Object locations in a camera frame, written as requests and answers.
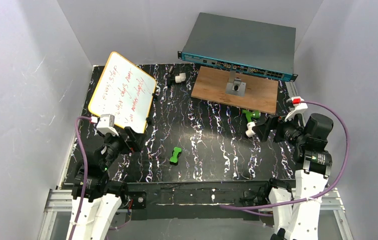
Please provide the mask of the green bone-shaped eraser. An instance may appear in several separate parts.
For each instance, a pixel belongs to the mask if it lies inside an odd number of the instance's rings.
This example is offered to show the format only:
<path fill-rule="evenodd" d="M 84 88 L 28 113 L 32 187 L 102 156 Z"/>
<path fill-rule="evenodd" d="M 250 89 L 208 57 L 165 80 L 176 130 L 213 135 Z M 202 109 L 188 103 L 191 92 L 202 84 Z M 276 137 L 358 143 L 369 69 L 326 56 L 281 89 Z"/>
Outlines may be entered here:
<path fill-rule="evenodd" d="M 170 164 L 177 165 L 179 161 L 179 156 L 181 155 L 182 149 L 180 147 L 174 147 L 172 151 L 172 156 L 169 159 Z"/>

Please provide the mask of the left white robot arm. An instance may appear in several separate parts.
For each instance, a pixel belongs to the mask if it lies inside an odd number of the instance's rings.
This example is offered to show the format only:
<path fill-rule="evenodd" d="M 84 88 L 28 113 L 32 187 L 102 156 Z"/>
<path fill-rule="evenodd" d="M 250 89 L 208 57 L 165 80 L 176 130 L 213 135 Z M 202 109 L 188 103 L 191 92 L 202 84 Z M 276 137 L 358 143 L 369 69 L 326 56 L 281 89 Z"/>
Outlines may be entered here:
<path fill-rule="evenodd" d="M 124 131 L 124 135 L 112 129 L 102 133 L 102 145 L 84 156 L 76 168 L 67 239 L 104 240 L 119 209 L 130 215 L 132 210 L 146 207 L 144 191 L 130 191 L 127 183 L 109 177 L 112 163 L 121 155 L 140 152 L 146 137 L 129 126 Z"/>

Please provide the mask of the yellow-framed whiteboard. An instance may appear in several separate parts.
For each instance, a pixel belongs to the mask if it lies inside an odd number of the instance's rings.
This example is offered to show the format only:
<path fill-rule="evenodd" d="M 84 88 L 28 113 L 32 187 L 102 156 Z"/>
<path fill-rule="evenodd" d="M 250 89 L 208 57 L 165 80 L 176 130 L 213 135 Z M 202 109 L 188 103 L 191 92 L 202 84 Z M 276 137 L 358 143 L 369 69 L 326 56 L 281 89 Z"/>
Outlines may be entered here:
<path fill-rule="evenodd" d="M 119 53 L 113 51 L 88 105 L 93 115 L 110 114 L 114 125 L 143 134 L 157 81 Z"/>

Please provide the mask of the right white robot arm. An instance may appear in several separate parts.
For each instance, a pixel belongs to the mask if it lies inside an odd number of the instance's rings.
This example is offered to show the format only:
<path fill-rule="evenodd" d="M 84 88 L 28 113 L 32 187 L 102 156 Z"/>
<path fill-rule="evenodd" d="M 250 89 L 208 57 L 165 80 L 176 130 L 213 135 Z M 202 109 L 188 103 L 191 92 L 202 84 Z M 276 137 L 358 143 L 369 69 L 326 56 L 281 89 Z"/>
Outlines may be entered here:
<path fill-rule="evenodd" d="M 285 121 L 269 117 L 254 126 L 261 141 L 275 131 L 275 143 L 287 142 L 294 148 L 296 162 L 296 190 L 282 180 L 270 179 L 262 193 L 263 202 L 273 204 L 273 240 L 316 240 L 321 198 L 315 195 L 324 191 L 331 173 L 332 157 L 325 150 L 333 121 L 325 115 L 313 113 L 305 126 L 298 117 Z"/>

